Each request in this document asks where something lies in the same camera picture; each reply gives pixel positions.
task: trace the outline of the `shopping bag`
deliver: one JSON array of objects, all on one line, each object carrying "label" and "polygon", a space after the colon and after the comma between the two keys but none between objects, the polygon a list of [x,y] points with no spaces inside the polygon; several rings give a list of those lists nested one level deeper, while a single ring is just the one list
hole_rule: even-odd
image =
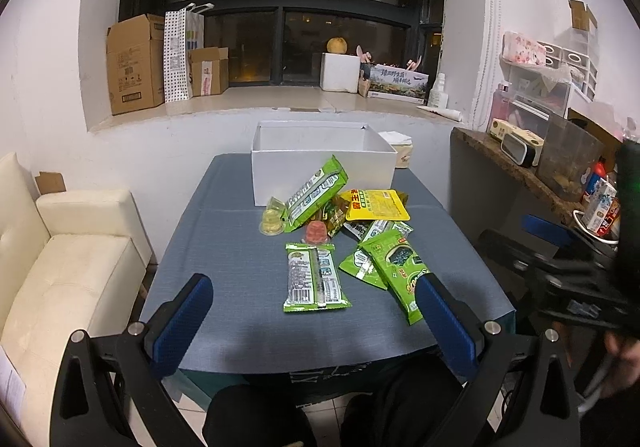
[{"label": "shopping bag", "polygon": [[193,96],[189,80],[187,51],[204,46],[204,16],[211,3],[188,4],[164,16],[164,101],[175,102]]}]

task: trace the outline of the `table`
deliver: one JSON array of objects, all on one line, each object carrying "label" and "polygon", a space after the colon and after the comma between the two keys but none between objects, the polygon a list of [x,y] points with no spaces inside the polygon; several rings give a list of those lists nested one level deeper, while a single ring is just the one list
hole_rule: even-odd
[{"label": "table", "polygon": [[[502,318],[512,325],[511,303],[437,199],[407,169],[396,170],[393,188],[409,195],[410,242],[425,264],[481,320]],[[290,373],[325,373],[328,368],[335,378],[346,372],[338,373],[334,366],[362,371],[436,344],[423,321],[407,324],[391,293],[342,272],[340,283],[351,308],[284,313],[284,246],[300,242],[303,230],[263,236],[258,231],[263,210],[254,206],[250,155],[216,156],[180,218],[149,290],[143,321],[194,272],[213,281],[212,308],[180,364],[191,380],[198,380],[196,385],[206,385],[202,377],[207,373],[283,373],[293,380]],[[344,232],[332,242],[336,264],[356,248]]]},{"label": "table", "polygon": [[494,162],[511,178],[524,185],[537,199],[548,206],[551,212],[558,217],[560,223],[568,227],[575,226],[573,212],[576,209],[584,210],[584,207],[579,203],[560,199],[536,176],[536,167],[524,168],[516,165],[502,152],[500,142],[483,131],[454,127],[451,131],[451,138],[456,138],[468,144],[469,147]]}]

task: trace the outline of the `white sofa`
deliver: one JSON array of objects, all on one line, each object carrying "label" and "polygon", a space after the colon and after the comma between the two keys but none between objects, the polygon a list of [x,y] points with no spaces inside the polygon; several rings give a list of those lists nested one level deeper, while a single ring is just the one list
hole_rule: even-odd
[{"label": "white sofa", "polygon": [[49,446],[69,335],[122,332],[150,257],[129,191],[60,192],[34,204],[15,154],[0,159],[0,345],[26,384],[20,427],[34,447]]}]

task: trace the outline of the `hand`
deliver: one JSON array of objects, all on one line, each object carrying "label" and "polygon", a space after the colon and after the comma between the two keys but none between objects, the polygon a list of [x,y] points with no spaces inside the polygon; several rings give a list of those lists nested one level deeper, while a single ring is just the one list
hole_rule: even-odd
[{"label": "hand", "polygon": [[640,379],[640,341],[606,332],[604,345],[616,360],[604,380],[601,398],[611,397]]}]

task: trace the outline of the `tile floor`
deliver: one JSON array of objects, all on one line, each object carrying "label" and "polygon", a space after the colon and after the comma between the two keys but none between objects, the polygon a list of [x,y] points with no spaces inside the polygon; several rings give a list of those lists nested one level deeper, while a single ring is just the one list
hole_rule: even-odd
[{"label": "tile floor", "polygon": [[[311,429],[314,431],[318,447],[339,447],[340,446],[340,426],[342,419],[344,418],[344,410],[347,404],[358,393],[350,393],[343,395],[333,400],[326,400],[321,403],[308,405],[303,407],[311,424]],[[488,420],[491,426],[497,429],[501,420],[501,406],[502,395],[498,395],[497,400]],[[183,396],[180,402],[177,404],[180,413],[184,416],[185,420],[191,425],[191,428],[196,432],[200,440],[202,439],[202,426],[204,425],[204,419],[206,413],[197,406],[196,403],[189,398]],[[136,436],[136,440],[142,447],[156,447],[151,436],[146,431],[145,425],[142,423],[142,419],[135,409],[133,404],[131,405],[131,411],[129,414],[129,423],[131,429]]]}]

